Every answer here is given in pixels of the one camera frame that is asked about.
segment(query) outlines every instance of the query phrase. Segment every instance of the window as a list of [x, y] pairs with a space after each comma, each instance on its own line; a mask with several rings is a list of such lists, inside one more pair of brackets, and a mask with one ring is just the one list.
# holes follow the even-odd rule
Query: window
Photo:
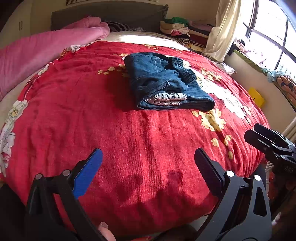
[[242, 0], [236, 36], [260, 67], [283, 71], [296, 80], [296, 31], [271, 0]]

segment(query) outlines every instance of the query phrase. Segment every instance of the headboard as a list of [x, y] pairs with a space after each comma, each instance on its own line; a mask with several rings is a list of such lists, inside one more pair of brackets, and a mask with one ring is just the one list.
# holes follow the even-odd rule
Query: headboard
[[100, 17], [102, 21], [124, 23], [132, 28], [159, 32], [168, 5], [156, 5], [135, 1], [99, 1], [69, 7], [52, 13], [51, 30], [58, 30], [87, 16]]

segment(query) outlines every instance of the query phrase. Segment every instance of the wall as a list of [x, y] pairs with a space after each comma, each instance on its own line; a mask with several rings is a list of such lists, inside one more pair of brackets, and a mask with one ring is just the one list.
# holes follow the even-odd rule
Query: wall
[[265, 104], [261, 109], [271, 129], [282, 133], [296, 114], [279, 89], [274, 84], [269, 83], [264, 74], [254, 70], [235, 53], [226, 56], [224, 62], [237, 72], [237, 74], [232, 75], [236, 82], [246, 90], [254, 87], [265, 99]]
[[[72, 6], [95, 1], [106, 0], [90, 0], [76, 3]], [[220, 0], [159, 0], [159, 2], [147, 0], [138, 1], [159, 5], [168, 4], [168, 18], [178, 16], [191, 20], [204, 20], [206, 23], [215, 24], [216, 13]], [[50, 31], [51, 13], [72, 6], [66, 6], [66, 0], [34, 0], [31, 13], [31, 34]]]

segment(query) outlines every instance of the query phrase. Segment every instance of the pink comforter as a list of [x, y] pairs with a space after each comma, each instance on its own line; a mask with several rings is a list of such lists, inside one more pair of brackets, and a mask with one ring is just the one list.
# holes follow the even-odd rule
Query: pink comforter
[[36, 70], [58, 58], [65, 48], [85, 45], [110, 33], [108, 25], [98, 17], [92, 17], [91, 25], [89, 18], [77, 23], [83, 21], [86, 24], [71, 24], [70, 29], [35, 34], [0, 49], [0, 101]]

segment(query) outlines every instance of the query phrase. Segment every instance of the silver bolt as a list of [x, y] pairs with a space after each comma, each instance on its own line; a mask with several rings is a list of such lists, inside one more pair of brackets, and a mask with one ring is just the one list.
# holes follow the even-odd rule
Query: silver bolt
[[260, 181], [261, 180], [261, 177], [258, 176], [258, 175], [255, 175], [254, 178], [255, 178], [256, 181]]
[[233, 171], [227, 171], [226, 175], [229, 177], [234, 177], [234, 172]]
[[66, 176], [69, 176], [70, 173], [71, 173], [70, 170], [64, 170], [64, 171], [63, 171], [63, 176], [65, 176], [65, 177], [66, 177]]
[[36, 180], [39, 180], [39, 179], [41, 179], [41, 177], [42, 177], [42, 174], [38, 173], [38, 174], [35, 176], [35, 179], [36, 179]]

